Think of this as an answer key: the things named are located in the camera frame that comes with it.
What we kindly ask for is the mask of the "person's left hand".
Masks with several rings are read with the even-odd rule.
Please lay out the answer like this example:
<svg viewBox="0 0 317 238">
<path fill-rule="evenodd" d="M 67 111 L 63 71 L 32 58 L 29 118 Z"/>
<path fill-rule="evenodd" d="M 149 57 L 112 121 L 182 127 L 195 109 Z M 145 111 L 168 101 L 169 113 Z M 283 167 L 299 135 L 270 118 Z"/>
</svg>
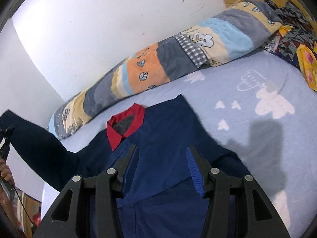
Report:
<svg viewBox="0 0 317 238">
<path fill-rule="evenodd" d="M 9 182 L 10 184 L 14 185 L 14 178 L 12 176 L 12 172 L 9 168 L 9 166 L 6 164 L 6 162 L 3 159 L 0 159 L 0 172 L 1 172 L 1 177 Z"/>
</svg>

